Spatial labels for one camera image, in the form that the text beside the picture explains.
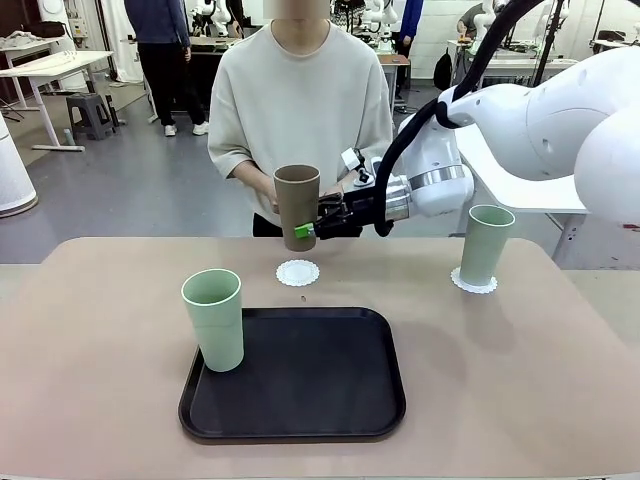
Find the coaster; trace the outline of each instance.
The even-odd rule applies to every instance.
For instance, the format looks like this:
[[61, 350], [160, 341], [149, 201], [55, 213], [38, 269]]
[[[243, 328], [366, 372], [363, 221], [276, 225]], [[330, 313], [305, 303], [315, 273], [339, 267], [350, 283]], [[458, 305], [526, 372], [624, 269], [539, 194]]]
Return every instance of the coaster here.
[[460, 267], [456, 268], [453, 272], [451, 272], [451, 281], [459, 288], [469, 293], [491, 293], [496, 288], [498, 288], [498, 280], [496, 277], [491, 277], [491, 281], [489, 285], [484, 285], [482, 287], [478, 287], [476, 285], [469, 285], [467, 282], [464, 282], [460, 279]]
[[307, 260], [289, 260], [276, 270], [276, 277], [289, 287], [311, 285], [320, 276], [320, 269], [315, 263]]

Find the black pants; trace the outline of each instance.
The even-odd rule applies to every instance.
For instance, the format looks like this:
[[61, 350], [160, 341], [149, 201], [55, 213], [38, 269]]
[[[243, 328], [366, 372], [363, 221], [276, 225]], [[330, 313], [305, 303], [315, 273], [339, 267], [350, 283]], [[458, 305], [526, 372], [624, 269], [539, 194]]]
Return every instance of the black pants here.
[[173, 100], [184, 104], [194, 125], [205, 121], [204, 110], [189, 77], [184, 50], [178, 43], [138, 44], [140, 64], [153, 94], [162, 125], [173, 125]]
[[[339, 237], [357, 238], [362, 233], [362, 227], [353, 227], [344, 230]], [[253, 215], [253, 236], [262, 237], [282, 237], [282, 228], [274, 225], [258, 214]]]
[[[413, 45], [413, 39], [406, 47], [402, 43], [402, 38], [400, 38], [399, 34], [395, 34], [397, 37], [396, 40], [396, 52], [398, 55], [405, 56], [409, 58], [409, 53], [411, 52], [411, 45]], [[396, 80], [396, 93], [400, 93], [400, 90], [404, 88], [404, 84], [407, 81], [407, 72], [409, 71], [409, 67], [398, 67], [398, 78]]]

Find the cup rim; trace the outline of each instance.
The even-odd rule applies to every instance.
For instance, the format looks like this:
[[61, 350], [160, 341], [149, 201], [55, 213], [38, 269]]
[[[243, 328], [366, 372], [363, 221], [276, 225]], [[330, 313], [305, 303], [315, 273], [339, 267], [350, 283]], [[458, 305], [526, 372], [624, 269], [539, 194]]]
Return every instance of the cup rim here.
[[[227, 298], [225, 298], [224, 300], [220, 300], [219, 302], [213, 302], [213, 303], [198, 303], [198, 302], [194, 302], [193, 300], [190, 300], [186, 297], [186, 295], [184, 294], [184, 287], [187, 286], [187, 283], [189, 283], [194, 277], [197, 277], [198, 275], [202, 275], [203, 273], [209, 273], [209, 272], [225, 272], [225, 273], [230, 273], [231, 275], [233, 275], [234, 277], [236, 277], [236, 280], [238, 280], [238, 288], [236, 288], [236, 290], [229, 295]], [[220, 305], [223, 304], [225, 302], [228, 302], [230, 299], [232, 299], [233, 297], [235, 297], [238, 292], [240, 291], [240, 288], [242, 288], [242, 280], [240, 280], [240, 277], [238, 276], [238, 274], [236, 272], [232, 272], [231, 270], [227, 270], [226, 268], [208, 268], [207, 270], [201, 270], [200, 272], [196, 272], [193, 275], [191, 275], [189, 278], [187, 278], [184, 283], [182, 284], [182, 288], [180, 289], [180, 293], [182, 294], [182, 299], [189, 303], [190, 305], [193, 305], [195, 307], [213, 307], [216, 305]]]
[[[473, 209], [476, 207], [491, 207], [491, 208], [496, 208], [499, 210], [502, 210], [503, 212], [507, 212], [509, 215], [511, 215], [511, 221], [509, 223], [505, 223], [504, 225], [496, 225], [494, 223], [487, 223], [487, 222], [483, 222], [482, 220], [476, 218], [471, 212], [473, 212]], [[469, 209], [469, 217], [473, 218], [476, 222], [482, 224], [482, 225], [486, 225], [487, 227], [494, 227], [494, 228], [505, 228], [505, 227], [510, 227], [511, 225], [513, 225], [514, 223], [516, 223], [516, 216], [513, 214], [513, 212], [507, 210], [504, 207], [501, 207], [499, 205], [489, 205], [489, 204], [479, 204], [479, 205], [474, 205], [473, 207], [471, 207]]]
[[[278, 177], [278, 172], [284, 168], [289, 168], [289, 167], [305, 167], [305, 168], [313, 168], [316, 171], [316, 174], [311, 177], [308, 178], [306, 180], [284, 180], [280, 177]], [[305, 165], [303, 163], [294, 163], [292, 165], [283, 165], [282, 167], [278, 168], [275, 172], [273, 172], [273, 178], [276, 179], [278, 182], [282, 182], [282, 183], [286, 183], [288, 185], [300, 185], [303, 183], [308, 183], [308, 182], [312, 182], [314, 180], [316, 180], [317, 178], [320, 177], [320, 170], [318, 170], [316, 167], [314, 167], [313, 165]]]

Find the stool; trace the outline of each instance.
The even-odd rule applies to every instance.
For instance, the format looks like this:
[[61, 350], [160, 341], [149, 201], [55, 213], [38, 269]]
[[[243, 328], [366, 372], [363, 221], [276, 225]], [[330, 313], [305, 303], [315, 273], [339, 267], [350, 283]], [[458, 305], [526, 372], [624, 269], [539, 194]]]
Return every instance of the stool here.
[[[74, 108], [80, 111], [82, 120], [79, 122], [73, 120]], [[113, 122], [102, 97], [96, 93], [70, 95], [67, 97], [67, 110], [73, 138], [77, 138], [79, 133], [84, 133], [94, 140], [104, 140], [107, 138], [107, 132], [113, 129]]]

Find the gray floor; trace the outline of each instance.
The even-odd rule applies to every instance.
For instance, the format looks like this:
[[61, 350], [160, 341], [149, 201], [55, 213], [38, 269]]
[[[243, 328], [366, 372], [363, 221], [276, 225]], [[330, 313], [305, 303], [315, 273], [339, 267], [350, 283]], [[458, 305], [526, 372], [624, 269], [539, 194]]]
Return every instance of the gray floor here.
[[[412, 91], [422, 105], [433, 90]], [[122, 111], [129, 125], [84, 154], [51, 153], [28, 167], [40, 204], [0, 220], [0, 263], [38, 263], [58, 244], [81, 236], [247, 236], [251, 215], [233, 181], [223, 181], [208, 158], [205, 137], [193, 137], [178, 118], [176, 138], [149, 126], [149, 106]], [[478, 202], [489, 202], [479, 189]], [[392, 236], [447, 236], [458, 214], [398, 223]], [[544, 215], [519, 215], [515, 236], [553, 252], [560, 230]], [[369, 229], [367, 237], [375, 237]], [[640, 234], [588, 219], [564, 268], [640, 268]]]

